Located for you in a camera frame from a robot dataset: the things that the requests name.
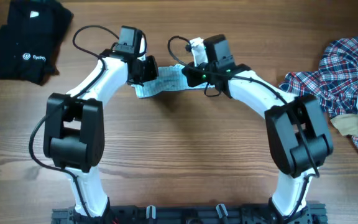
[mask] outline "light blue cloth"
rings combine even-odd
[[[162,91],[180,91],[180,90],[196,90],[204,89],[206,83],[200,84],[196,87],[189,87],[187,85],[187,78],[182,74],[183,65],[176,64],[175,66],[159,67],[157,79],[148,81],[141,85],[132,85],[135,88],[138,98],[146,98],[154,96]]]

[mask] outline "plaid shirt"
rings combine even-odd
[[[318,71],[288,73],[280,88],[300,96],[317,96],[330,118],[358,114],[358,37],[332,42],[324,51]],[[352,140],[358,150],[358,137],[352,136]]]

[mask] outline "wood grain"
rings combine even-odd
[[[30,133],[45,113],[47,97],[77,86],[95,59],[71,44],[82,26],[121,25],[147,34],[159,66],[173,65],[166,44],[225,34],[237,63],[277,84],[293,71],[316,70],[325,46],[358,35],[358,1],[64,1],[75,17],[58,56],[60,75],[44,86],[0,81],[0,223],[48,223],[52,208],[73,205],[62,174],[31,161]],[[0,3],[0,26],[8,3]],[[101,52],[113,42],[103,30],[86,30],[78,44]],[[184,60],[190,55],[174,49]],[[122,87],[106,106],[106,148],[101,161],[104,189],[113,205],[214,205],[265,203],[277,168],[265,124],[255,112],[225,96],[201,91],[162,93],[139,100]],[[330,223],[358,223],[358,155],[331,128],[334,154],[313,180],[308,200],[327,204]],[[35,143],[41,151],[42,131]]]

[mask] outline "table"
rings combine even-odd
[[[276,85],[288,72],[316,70],[330,41],[358,35],[358,1],[64,1],[74,18],[57,58],[59,75],[44,86],[0,81],[0,223],[48,223],[52,208],[73,205],[61,173],[41,169],[29,157],[30,133],[45,114],[46,99],[77,86],[96,60],[71,44],[74,32],[99,24],[147,34],[159,66],[175,61],[173,35],[189,39],[225,34],[237,63]],[[0,1],[0,26],[7,1]],[[114,38],[85,30],[78,44],[94,52]],[[174,50],[189,62],[191,55]],[[113,205],[226,205],[266,203],[278,170],[270,157],[264,120],[248,106],[202,91],[162,93],[137,99],[122,87],[104,110],[106,147],[101,178]],[[331,128],[334,154],[313,179],[307,199],[326,203],[330,223],[358,223],[358,155],[348,138]],[[35,148],[42,153],[43,130]]]

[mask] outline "black mounting plate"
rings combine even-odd
[[[270,213],[268,204],[247,204],[226,207],[229,224],[266,224],[266,214]],[[221,224],[215,207],[157,207],[156,219],[146,219],[146,208],[136,206],[112,206],[116,224]],[[53,210],[51,224],[82,224],[74,221],[74,207]],[[300,216],[289,224],[328,223],[325,204],[310,204]]]

